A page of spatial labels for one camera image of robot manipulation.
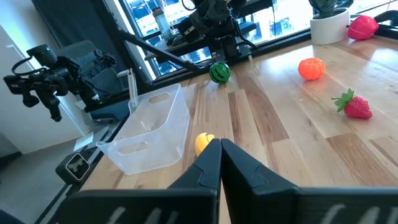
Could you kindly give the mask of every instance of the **white plastic basket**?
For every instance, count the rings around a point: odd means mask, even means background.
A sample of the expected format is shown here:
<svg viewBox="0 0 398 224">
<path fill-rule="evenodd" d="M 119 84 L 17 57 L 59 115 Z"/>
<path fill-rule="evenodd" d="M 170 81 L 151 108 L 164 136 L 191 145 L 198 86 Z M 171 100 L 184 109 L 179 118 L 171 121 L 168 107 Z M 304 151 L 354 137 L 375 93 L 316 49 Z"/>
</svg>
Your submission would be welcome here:
<svg viewBox="0 0 398 224">
<path fill-rule="evenodd" d="M 180 84 L 138 96 L 134 110 L 112 142 L 97 142 L 126 175 L 176 163 L 184 152 L 190 114 Z"/>
</svg>

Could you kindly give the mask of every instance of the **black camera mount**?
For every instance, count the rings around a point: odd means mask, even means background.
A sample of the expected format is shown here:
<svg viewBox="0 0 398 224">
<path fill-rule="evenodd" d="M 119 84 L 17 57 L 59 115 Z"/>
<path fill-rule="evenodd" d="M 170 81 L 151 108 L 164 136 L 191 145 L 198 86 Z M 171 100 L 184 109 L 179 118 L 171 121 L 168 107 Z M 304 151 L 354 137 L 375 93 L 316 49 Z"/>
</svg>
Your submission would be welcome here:
<svg viewBox="0 0 398 224">
<path fill-rule="evenodd" d="M 47 44 L 34 47 L 27 53 L 29 58 L 17 62 L 12 67 L 11 70 L 15 75 L 4 77 L 11 93 L 22 95 L 25 106 L 31 108 L 40 100 L 50 110 L 51 118 L 58 122 L 62 117 L 58 107 L 60 101 L 56 96 L 65 96 L 71 91 L 74 95 L 80 95 L 86 105 L 100 103 L 95 90 L 110 96 L 107 91 L 99 89 L 90 80 L 116 65 L 116 59 L 112 55 L 94 50 L 78 58 L 58 57 Z M 16 72 L 18 66 L 33 57 L 43 66 L 42 68 L 24 73 Z M 35 90 L 37 97 L 30 94 L 32 90 Z"/>
</svg>

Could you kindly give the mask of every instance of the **wooden tabletop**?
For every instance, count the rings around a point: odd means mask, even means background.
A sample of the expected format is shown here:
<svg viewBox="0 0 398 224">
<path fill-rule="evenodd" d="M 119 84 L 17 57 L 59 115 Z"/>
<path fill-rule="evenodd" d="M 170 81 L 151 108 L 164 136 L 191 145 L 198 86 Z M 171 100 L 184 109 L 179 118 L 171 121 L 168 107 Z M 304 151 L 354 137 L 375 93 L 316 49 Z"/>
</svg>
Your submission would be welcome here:
<svg viewBox="0 0 398 224">
<path fill-rule="evenodd" d="M 309 57 L 325 62 L 323 78 L 298 74 Z M 167 188 L 195 160 L 202 132 L 229 138 L 297 185 L 398 186 L 398 41 L 308 41 L 231 67 L 225 85 L 207 74 L 181 84 L 191 114 L 183 159 L 126 176 L 104 156 L 82 190 Z M 370 120 L 336 112 L 330 98 L 348 88 L 369 101 Z M 220 223 L 228 223 L 221 200 Z"/>
</svg>

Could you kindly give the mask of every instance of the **toy fruit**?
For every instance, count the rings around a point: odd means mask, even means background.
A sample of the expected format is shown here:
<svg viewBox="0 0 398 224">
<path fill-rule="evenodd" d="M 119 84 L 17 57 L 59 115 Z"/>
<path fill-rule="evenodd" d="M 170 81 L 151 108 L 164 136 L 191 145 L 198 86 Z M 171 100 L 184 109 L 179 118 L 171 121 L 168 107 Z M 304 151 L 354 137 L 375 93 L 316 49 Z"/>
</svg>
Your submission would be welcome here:
<svg viewBox="0 0 398 224">
<path fill-rule="evenodd" d="M 323 76 L 326 66 L 319 58 L 304 59 L 298 65 L 299 74 L 306 80 L 315 80 Z"/>
<path fill-rule="evenodd" d="M 359 16 L 348 29 L 348 37 L 354 40 L 367 40 L 378 30 L 379 24 L 369 16 Z"/>
<path fill-rule="evenodd" d="M 351 89 L 348 89 L 347 93 L 343 93 L 341 98 L 332 97 L 331 99 L 336 100 L 337 112 L 344 110 L 347 116 L 353 118 L 370 119 L 372 117 L 368 101 L 362 96 L 354 97 L 354 91 Z"/>
<path fill-rule="evenodd" d="M 225 63 L 215 63 L 210 67 L 210 78 L 216 83 L 226 83 L 231 75 L 229 67 Z"/>
<path fill-rule="evenodd" d="M 207 135 L 207 133 L 201 133 L 197 136 L 195 139 L 195 152 L 197 153 L 197 156 L 201 154 L 213 138 L 214 135 Z"/>
</svg>

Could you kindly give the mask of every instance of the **red toy strawberry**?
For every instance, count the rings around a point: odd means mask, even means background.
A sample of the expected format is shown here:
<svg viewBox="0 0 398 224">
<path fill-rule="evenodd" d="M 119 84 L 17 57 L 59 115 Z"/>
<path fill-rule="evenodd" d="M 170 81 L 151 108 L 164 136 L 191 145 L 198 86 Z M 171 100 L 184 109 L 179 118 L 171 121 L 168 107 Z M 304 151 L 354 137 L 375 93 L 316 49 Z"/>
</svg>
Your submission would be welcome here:
<svg viewBox="0 0 398 224">
<path fill-rule="evenodd" d="M 347 93 L 343 93 L 341 98 L 332 97 L 331 99 L 336 100 L 337 112 L 344 110 L 347 116 L 353 118 L 370 119 L 372 117 L 368 101 L 362 96 L 354 97 L 354 91 L 351 89 L 348 89 Z"/>
</svg>

